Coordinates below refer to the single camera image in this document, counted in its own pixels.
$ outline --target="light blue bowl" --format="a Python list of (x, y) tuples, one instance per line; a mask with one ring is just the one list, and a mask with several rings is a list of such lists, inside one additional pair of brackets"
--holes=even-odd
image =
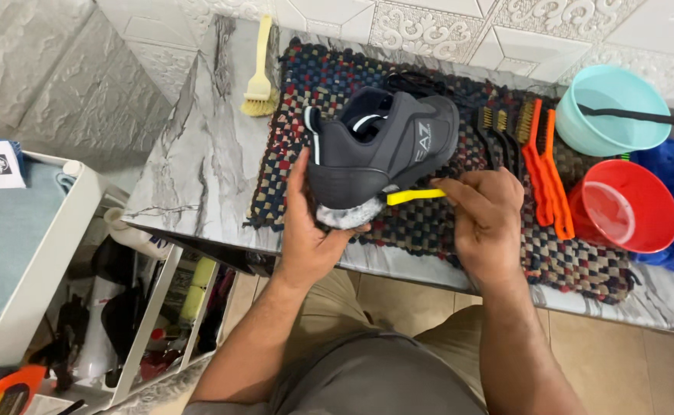
[(645, 80), (609, 65), (590, 66), (575, 75), (557, 104), (560, 137), (574, 150), (589, 156), (615, 156), (659, 146), (672, 126), (610, 115), (583, 115), (577, 104), (592, 109), (619, 108), (670, 115), (662, 97)]

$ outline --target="marble countertop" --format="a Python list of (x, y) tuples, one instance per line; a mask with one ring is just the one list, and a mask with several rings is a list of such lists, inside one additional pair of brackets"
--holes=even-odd
[[(257, 186), (260, 160), (268, 141), (269, 118), (250, 118), (239, 108), (255, 66), (258, 23), (216, 17), (206, 33), (189, 79), (168, 124), (129, 198), (124, 220), (140, 226), (242, 247), (279, 252), (279, 232), (243, 227)], [(268, 51), (271, 80), (279, 80), (276, 59), (290, 39), (347, 47), (373, 58), (408, 62), (489, 79), (509, 88), (559, 96), (562, 87), (459, 63), (437, 61), (402, 51), (387, 51), (323, 36), (274, 27)], [(433, 256), (415, 257), (395, 247), (351, 244), (339, 266), (458, 292), (476, 293), (470, 279)], [(576, 293), (530, 286), (535, 305), (578, 315), (674, 331), (674, 273), (635, 265), (643, 285), (627, 300), (609, 306)]]

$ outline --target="ea7 logo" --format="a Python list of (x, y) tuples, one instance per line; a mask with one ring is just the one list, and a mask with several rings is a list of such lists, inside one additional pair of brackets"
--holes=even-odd
[(416, 151), (416, 158), (414, 158), (416, 162), (423, 161), (431, 148), (431, 125), (424, 124), (421, 121), (419, 121), (419, 144), (424, 149), (419, 148)]

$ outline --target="white tile wall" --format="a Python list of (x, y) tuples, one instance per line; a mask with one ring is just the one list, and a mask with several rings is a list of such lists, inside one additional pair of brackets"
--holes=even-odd
[(551, 82), (610, 63), (652, 82), (674, 107), (674, 0), (99, 2), (172, 103), (214, 13), (268, 13), (284, 27)]
[(1, 138), (142, 165), (171, 108), (92, 0), (0, 0)]

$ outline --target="plastic bowl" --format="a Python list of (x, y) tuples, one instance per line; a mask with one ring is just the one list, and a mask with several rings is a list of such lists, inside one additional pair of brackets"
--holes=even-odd
[(587, 116), (577, 104), (670, 115), (662, 97), (645, 80), (609, 65), (578, 72), (557, 105), (555, 127), (574, 150), (589, 156), (615, 156), (659, 146), (672, 126), (610, 115)]
[(590, 244), (653, 253), (674, 241), (674, 199), (642, 166), (614, 159), (590, 168), (568, 194), (575, 235)]

